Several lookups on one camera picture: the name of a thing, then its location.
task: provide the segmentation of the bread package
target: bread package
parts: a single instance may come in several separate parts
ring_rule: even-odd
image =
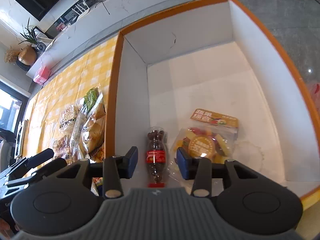
[[[79,146],[84,154],[88,154],[100,147],[104,141],[106,112],[101,93],[97,102],[88,114],[89,119],[81,131]]]

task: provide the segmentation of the snack bag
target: snack bag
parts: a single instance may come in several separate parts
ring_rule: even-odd
[[[79,109],[75,105],[68,106],[60,113],[59,128],[64,133],[71,134],[76,123]]]
[[[70,149],[73,152],[76,143],[79,142],[81,130],[84,123],[88,120],[87,114],[91,111],[97,102],[99,93],[98,88],[91,88],[86,95],[80,100],[79,114],[77,116],[73,131],[70,138]]]
[[[101,147],[99,147],[95,151],[98,153],[100,151]],[[90,159],[90,163],[102,162],[103,161],[103,157],[101,158],[101,161],[99,161],[98,159],[96,159],[94,161]],[[89,155],[87,154],[86,156],[84,156],[84,154],[82,153],[82,151],[79,148],[79,144],[76,143],[75,146],[74,146],[73,153],[72,153],[73,161],[76,162],[76,161],[84,159],[84,158],[88,159]],[[95,194],[96,196],[99,196],[99,194],[102,195],[102,178],[92,178],[91,192],[93,194]]]
[[[102,93],[99,95],[97,102],[88,116],[89,119],[83,126],[79,142],[80,149],[84,155],[89,154],[100,147],[104,141],[106,112],[104,109]]]
[[[71,150],[69,147],[70,135],[66,134],[60,139],[54,140],[52,143],[52,150],[54,152],[53,158],[63,158],[66,160],[67,164],[73,162]]]
[[[208,158],[213,163],[224,163],[232,157],[234,141],[238,135],[238,119],[204,109],[196,109],[190,117],[191,126],[180,130],[173,143],[168,170],[170,176],[182,182],[175,162],[178,147],[183,147],[193,158]]]
[[[89,153],[90,160],[95,163],[101,163],[104,160],[104,143],[97,149]]]

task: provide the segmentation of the yellow checkered tablecloth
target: yellow checkered tablecloth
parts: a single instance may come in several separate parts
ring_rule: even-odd
[[[89,51],[41,89],[27,107],[29,119],[23,145],[23,157],[31,157],[62,137],[59,130],[61,111],[76,103],[93,87],[100,87],[107,102],[111,67],[117,36]]]

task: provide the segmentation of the potted plant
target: potted plant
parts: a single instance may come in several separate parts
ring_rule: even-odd
[[[28,20],[28,26],[27,28],[25,28],[27,31],[28,31],[28,34],[26,34],[23,30],[23,34],[20,33],[26,40],[25,41],[28,41],[30,42],[31,44],[35,44],[36,45],[36,48],[40,51],[40,52],[44,52],[45,49],[46,49],[46,45],[43,43],[43,42],[38,42],[37,41],[37,38],[36,38],[36,33],[35,33],[35,28],[36,27],[33,27],[31,28],[31,30],[29,30],[29,21],[30,21],[30,18]]]
[[[37,53],[36,51],[31,47],[31,45],[26,46],[23,48],[23,50],[20,52],[18,59],[20,62],[22,62],[24,65],[32,65],[34,62],[36,62],[37,59]]]
[[[7,50],[4,56],[4,62],[6,63],[16,63],[20,68],[22,68],[25,71],[28,71],[30,69],[29,65],[25,65],[22,62],[19,61],[19,54],[21,52],[21,49],[14,49],[10,46],[10,49]]]

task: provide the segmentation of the dried flower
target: dried flower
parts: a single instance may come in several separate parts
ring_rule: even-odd
[[[4,57],[4,62],[6,63],[14,63],[17,61],[18,56],[20,54],[20,50],[16,50],[13,47],[10,46],[10,49],[7,50],[5,57]]]

